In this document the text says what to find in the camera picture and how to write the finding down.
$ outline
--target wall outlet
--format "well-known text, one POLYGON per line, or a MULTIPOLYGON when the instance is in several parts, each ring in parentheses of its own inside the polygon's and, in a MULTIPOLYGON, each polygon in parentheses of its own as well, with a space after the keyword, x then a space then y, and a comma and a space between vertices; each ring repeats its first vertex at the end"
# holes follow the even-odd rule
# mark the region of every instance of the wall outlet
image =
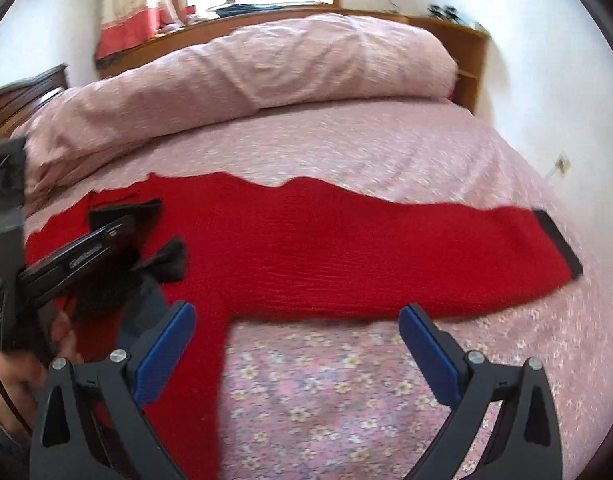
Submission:
POLYGON ((562 174, 565 174, 571 168, 571 161, 564 153, 555 161, 555 168, 562 174))

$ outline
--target dark sleeve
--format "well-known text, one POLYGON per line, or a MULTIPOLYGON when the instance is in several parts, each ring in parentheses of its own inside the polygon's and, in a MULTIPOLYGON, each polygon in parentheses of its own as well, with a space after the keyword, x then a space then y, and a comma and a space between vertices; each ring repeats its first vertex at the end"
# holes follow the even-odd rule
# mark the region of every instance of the dark sleeve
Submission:
POLYGON ((0 479, 27 480, 29 478, 29 448, 11 440, 0 428, 0 479))

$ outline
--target headboard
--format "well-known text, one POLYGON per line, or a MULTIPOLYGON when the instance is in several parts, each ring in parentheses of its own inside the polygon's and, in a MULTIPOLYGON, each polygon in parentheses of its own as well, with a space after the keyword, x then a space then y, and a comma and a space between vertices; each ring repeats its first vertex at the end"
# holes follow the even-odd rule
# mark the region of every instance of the headboard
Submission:
POLYGON ((0 141, 8 139, 17 126, 68 88, 65 70, 66 65, 61 64, 0 88, 0 141))
POLYGON ((98 68, 103 78, 115 76, 145 65, 159 57, 194 44, 228 36, 236 28, 259 23, 274 22, 287 18, 305 18, 312 14, 336 12, 346 16, 373 16, 382 20, 407 23, 414 27, 425 28, 442 41, 446 50, 458 63, 458 82, 454 92, 454 101, 471 110, 475 109, 480 80, 485 68, 485 57, 489 34, 485 30, 456 25, 453 22, 430 18, 428 16, 407 16, 390 12, 372 10, 341 9, 334 6, 287 6, 280 10, 251 12, 229 18, 217 18, 206 22, 187 25, 168 34, 157 36, 153 40, 109 56, 104 65, 98 68))

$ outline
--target blue rubber pad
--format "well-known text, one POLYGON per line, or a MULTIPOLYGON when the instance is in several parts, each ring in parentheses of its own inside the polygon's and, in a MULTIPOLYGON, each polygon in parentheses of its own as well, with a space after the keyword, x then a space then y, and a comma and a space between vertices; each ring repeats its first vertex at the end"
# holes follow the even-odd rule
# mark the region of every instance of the blue rubber pad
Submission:
POLYGON ((162 331, 136 370, 133 398, 140 408, 155 402, 195 332, 195 307, 185 303, 162 331))
POLYGON ((440 404, 456 409, 462 400, 458 371, 410 306, 400 311, 400 336, 440 404))

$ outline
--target metal screw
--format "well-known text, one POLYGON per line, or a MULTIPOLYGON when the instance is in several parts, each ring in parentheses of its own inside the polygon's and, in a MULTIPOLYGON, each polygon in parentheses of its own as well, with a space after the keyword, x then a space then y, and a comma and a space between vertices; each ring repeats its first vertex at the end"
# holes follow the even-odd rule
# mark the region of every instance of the metal screw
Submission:
POLYGON ((472 365, 481 365, 485 362, 485 355, 477 350, 472 350, 467 354, 467 359, 472 365))
POLYGON ((63 357, 58 357, 57 359, 54 359, 53 362, 51 363, 51 368, 53 368, 53 370, 61 370, 65 366, 66 366, 66 359, 63 357))
POLYGON ((531 368, 532 370, 535 370, 536 372, 538 370, 542 370, 542 361, 538 359, 537 357, 531 357, 529 359, 529 368, 531 368))
POLYGON ((126 350, 118 348, 110 353, 110 360, 114 363, 122 363, 126 359, 126 350))

